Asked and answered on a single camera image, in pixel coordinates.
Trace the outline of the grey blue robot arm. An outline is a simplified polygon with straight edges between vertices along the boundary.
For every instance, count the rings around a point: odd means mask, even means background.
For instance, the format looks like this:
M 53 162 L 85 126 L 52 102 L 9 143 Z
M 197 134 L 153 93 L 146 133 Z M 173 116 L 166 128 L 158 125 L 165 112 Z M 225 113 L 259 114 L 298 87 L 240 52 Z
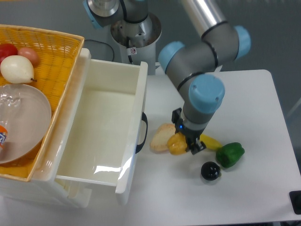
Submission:
M 175 131 L 184 135 L 187 152 L 196 154 L 204 150 L 200 135 L 225 94 L 223 83 L 211 72 L 249 52 L 248 31 L 242 26 L 231 26 L 214 0 L 184 0 L 182 5 L 200 42 L 186 47 L 174 41 L 156 55 L 162 29 L 159 19 L 149 12 L 147 1 L 86 0 L 83 5 L 94 28 L 111 28 L 123 63 L 146 62 L 151 73 L 155 63 L 160 63 L 184 100 L 183 107 L 172 113 Z

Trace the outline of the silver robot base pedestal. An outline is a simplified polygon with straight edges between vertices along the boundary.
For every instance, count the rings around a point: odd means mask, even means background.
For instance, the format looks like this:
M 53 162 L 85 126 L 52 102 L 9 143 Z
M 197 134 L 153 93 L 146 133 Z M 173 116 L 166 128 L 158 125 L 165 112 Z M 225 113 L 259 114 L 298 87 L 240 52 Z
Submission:
M 121 62 L 139 65 L 148 64 L 148 75 L 156 70 L 156 43 L 162 33 L 159 19 L 149 13 L 140 23 L 132 24 L 120 20 L 111 25 L 111 35 L 118 44 Z

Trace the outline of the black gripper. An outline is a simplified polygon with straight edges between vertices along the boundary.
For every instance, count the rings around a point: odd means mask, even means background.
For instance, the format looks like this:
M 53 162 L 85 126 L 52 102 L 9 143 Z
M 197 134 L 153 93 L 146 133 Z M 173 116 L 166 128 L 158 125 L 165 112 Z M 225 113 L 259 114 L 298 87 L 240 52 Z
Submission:
M 181 132 L 186 137 L 186 152 L 195 155 L 206 149 L 203 141 L 200 141 L 200 135 L 204 131 L 206 124 L 197 124 L 181 117 L 182 108 L 177 108 L 172 112 L 172 123 L 176 127 L 176 132 Z

